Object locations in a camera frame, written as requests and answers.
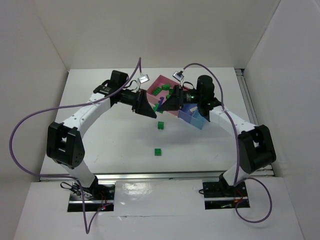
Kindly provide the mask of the long green lego brick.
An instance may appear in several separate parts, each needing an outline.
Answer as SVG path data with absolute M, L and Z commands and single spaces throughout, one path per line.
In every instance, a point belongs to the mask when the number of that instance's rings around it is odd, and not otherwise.
M 156 103 L 155 105 L 154 105 L 154 107 L 153 107 L 153 110 L 154 110 L 154 112 L 159 112 L 160 114 L 162 114 L 163 113 L 163 111 L 159 111 L 159 103 Z

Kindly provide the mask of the purple lego brick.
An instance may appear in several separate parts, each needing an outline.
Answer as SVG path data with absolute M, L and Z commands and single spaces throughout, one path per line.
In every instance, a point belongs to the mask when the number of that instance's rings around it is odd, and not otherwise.
M 161 96 L 159 101 L 158 101 L 159 105 L 162 105 L 164 100 L 165 100 L 165 98 L 163 96 Z

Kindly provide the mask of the green lego plate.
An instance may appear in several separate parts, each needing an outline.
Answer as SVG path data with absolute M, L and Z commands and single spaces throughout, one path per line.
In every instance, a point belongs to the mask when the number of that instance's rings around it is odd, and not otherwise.
M 162 88 L 161 87 L 157 87 L 152 91 L 152 94 L 154 96 L 157 96 L 161 91 L 162 91 Z

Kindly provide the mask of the green square lego brick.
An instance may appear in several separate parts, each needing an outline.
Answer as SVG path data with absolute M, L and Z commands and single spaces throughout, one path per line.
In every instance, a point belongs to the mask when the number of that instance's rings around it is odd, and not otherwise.
M 164 129 L 164 125 L 165 125 L 165 123 L 164 123 L 163 121 L 159 121 L 159 122 L 157 123 L 157 128 L 158 128 L 159 130 L 163 130 L 163 129 Z

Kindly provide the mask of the green lego front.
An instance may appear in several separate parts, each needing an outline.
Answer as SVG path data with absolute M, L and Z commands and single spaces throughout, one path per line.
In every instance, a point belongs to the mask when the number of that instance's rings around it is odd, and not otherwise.
M 155 148 L 154 149 L 154 155 L 159 157 L 162 155 L 162 149 L 161 148 Z

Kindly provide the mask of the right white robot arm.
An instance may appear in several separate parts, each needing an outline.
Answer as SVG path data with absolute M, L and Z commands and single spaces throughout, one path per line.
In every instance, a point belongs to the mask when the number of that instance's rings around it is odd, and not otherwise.
M 176 111 L 185 104 L 196 104 L 199 114 L 230 133 L 235 140 L 236 163 L 219 176 L 221 192 L 236 187 L 255 171 L 276 161 L 276 152 L 269 128 L 255 125 L 229 111 L 222 99 L 215 96 L 215 75 L 201 75 L 196 88 L 185 90 L 175 85 L 170 97 L 159 107 L 160 111 Z

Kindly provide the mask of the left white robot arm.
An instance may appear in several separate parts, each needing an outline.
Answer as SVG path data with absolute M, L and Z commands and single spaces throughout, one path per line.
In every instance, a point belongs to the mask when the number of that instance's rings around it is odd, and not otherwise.
M 46 155 L 61 165 L 70 176 L 76 178 L 84 190 L 92 196 L 104 191 L 98 178 L 85 163 L 83 137 L 93 123 L 113 105 L 122 103 L 142 116 L 156 118 L 144 89 L 129 90 L 125 84 L 128 74 L 113 70 L 110 79 L 93 90 L 87 105 L 61 123 L 52 122 L 48 127 Z

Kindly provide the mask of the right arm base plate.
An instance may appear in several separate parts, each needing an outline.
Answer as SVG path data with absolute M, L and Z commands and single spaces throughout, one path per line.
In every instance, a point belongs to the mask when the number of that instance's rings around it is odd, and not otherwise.
M 249 208 L 247 187 L 245 183 L 240 183 L 236 187 L 221 190 L 218 182 L 203 182 L 202 189 L 198 191 L 204 197 L 206 210 Z

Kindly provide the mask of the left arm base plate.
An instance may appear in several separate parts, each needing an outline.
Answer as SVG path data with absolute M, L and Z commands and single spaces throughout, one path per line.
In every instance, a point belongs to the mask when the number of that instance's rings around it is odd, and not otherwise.
M 79 213 L 83 211 L 82 201 L 84 199 L 84 206 L 86 212 L 96 212 L 101 208 L 101 212 L 114 211 L 114 198 L 115 198 L 115 183 L 103 184 L 95 196 L 84 191 L 84 197 L 81 195 L 80 187 L 77 183 L 73 182 L 72 185 L 68 183 L 69 187 L 66 189 L 70 191 L 67 212 Z

